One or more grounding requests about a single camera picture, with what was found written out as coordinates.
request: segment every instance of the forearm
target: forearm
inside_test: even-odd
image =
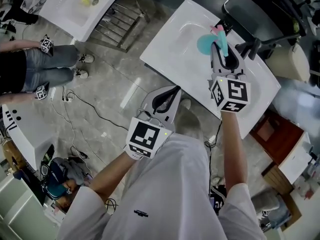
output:
[[[35,97],[36,95],[34,93],[6,93],[0,95],[0,105],[33,101]]]
[[[221,112],[224,146],[224,177],[226,191],[236,184],[247,183],[247,158],[244,153],[235,113]]]
[[[136,161],[123,152],[94,177],[90,188],[106,202]]]
[[[26,48],[40,48],[40,47],[41,47],[41,43],[39,41],[14,40],[14,41],[0,43],[0,53],[12,52],[15,50],[21,50]]]

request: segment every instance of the sink drain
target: sink drain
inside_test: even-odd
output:
[[[92,5],[95,6],[97,3],[99,3],[99,0],[93,0]]]

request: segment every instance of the beige trash can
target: beige trash can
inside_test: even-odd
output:
[[[275,76],[308,82],[310,66],[306,54],[299,44],[277,47],[265,60]]]

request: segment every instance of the shirt sleeve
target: shirt sleeve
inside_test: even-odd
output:
[[[100,196],[82,186],[63,219],[56,240],[101,239],[109,219]]]
[[[229,240],[267,239],[259,226],[248,185],[245,183],[234,185],[230,189],[218,218]]]

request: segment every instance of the wash basin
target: wash basin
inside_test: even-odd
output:
[[[115,0],[46,0],[39,15],[85,42]]]
[[[140,59],[200,102],[216,117],[221,114],[209,91],[210,55],[202,54],[197,41],[210,34],[219,18],[192,0],[185,0],[164,24]],[[227,41],[235,46],[244,40],[233,30]],[[280,84],[259,56],[246,65],[247,82],[251,83],[251,103],[237,113],[240,134],[244,138],[268,108]]]

